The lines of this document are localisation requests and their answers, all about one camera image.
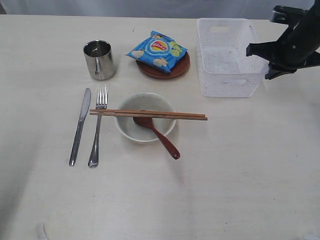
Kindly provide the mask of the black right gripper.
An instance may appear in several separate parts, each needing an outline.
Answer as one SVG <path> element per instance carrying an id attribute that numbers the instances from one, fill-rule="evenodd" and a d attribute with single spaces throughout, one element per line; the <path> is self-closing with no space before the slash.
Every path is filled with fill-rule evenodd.
<path id="1" fill-rule="evenodd" d="M 269 70 L 265 74 L 266 80 L 272 80 L 277 77 L 294 74 L 299 69 L 319 67 L 320 66 L 320 53 L 317 51 L 312 52 L 309 56 L 303 56 L 302 60 L 298 63 L 293 63 L 294 60 L 299 59 L 292 48 L 289 53 L 282 54 L 278 49 L 278 44 L 275 41 L 263 43 L 250 43 L 246 48 L 246 56 L 259 56 L 267 60 Z"/>

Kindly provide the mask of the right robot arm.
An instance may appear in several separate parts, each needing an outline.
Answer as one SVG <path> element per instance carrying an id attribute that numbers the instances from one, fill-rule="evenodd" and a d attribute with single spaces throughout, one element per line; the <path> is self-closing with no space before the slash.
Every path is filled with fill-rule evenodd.
<path id="1" fill-rule="evenodd" d="M 320 65 L 320 2 L 316 0 L 310 9 L 276 5 L 272 23 L 288 25 L 276 40 L 250 43 L 246 56 L 259 56 L 267 61 L 269 70 L 266 80 L 293 74 L 299 69 Z"/>

